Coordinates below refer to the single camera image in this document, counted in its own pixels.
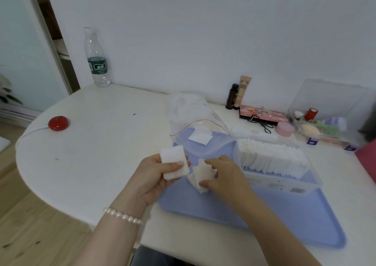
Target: black tube cap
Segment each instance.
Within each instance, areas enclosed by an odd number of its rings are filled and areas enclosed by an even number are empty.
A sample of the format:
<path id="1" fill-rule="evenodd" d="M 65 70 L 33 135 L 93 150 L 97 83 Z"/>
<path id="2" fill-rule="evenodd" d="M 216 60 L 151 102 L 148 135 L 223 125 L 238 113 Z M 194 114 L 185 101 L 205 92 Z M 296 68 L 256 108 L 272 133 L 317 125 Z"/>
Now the black tube cap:
<path id="1" fill-rule="evenodd" d="M 238 89 L 239 89 L 239 85 L 238 84 L 232 84 L 231 90 L 237 91 Z"/>

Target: forearm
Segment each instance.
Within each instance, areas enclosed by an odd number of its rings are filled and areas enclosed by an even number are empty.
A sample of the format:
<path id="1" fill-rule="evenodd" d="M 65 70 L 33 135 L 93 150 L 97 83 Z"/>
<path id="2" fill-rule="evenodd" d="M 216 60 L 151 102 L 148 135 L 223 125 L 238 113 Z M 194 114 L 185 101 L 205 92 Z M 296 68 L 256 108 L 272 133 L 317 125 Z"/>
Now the forearm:
<path id="1" fill-rule="evenodd" d="M 110 208 L 141 219 L 145 210 L 131 195 L 122 191 Z M 139 226 L 109 214 L 99 221 L 95 231 L 74 266 L 127 265 Z"/>
<path id="2" fill-rule="evenodd" d="M 248 202 L 239 214 L 256 236 L 269 265 L 321 265 L 260 199 Z"/>

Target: pink round container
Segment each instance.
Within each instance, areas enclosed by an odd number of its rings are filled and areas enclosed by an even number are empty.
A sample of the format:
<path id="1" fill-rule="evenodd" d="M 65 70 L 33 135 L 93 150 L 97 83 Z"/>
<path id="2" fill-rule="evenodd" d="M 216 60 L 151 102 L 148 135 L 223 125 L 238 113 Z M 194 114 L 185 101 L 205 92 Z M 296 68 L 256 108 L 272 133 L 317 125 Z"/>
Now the pink round container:
<path id="1" fill-rule="evenodd" d="M 280 136 L 289 137 L 293 134 L 295 128 L 288 122 L 281 121 L 276 126 L 276 133 Z"/>

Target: beige tube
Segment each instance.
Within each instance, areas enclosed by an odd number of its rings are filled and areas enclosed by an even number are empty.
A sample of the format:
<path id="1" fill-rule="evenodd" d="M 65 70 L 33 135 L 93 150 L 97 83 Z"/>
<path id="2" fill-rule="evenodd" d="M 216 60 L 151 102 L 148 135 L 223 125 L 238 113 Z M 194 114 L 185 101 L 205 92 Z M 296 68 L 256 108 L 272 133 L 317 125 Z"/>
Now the beige tube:
<path id="1" fill-rule="evenodd" d="M 247 77 L 247 76 L 240 77 L 239 91 L 238 91 L 238 95 L 236 97 L 235 104 L 233 107 L 234 109 L 239 109 L 241 100 L 243 99 L 244 93 L 246 92 L 248 84 L 250 83 L 251 80 L 252 80 L 251 77 Z"/>

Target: plastic water bottle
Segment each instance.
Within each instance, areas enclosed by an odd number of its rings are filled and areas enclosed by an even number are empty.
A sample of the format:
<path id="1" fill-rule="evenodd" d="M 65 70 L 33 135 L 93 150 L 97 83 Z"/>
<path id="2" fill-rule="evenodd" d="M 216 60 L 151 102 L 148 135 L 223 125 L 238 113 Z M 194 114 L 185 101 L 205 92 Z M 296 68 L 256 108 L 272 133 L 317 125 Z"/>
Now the plastic water bottle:
<path id="1" fill-rule="evenodd" d="M 98 41 L 97 34 L 90 27 L 85 27 L 85 53 L 95 86 L 108 87 L 111 79 L 107 71 L 105 52 Z"/>

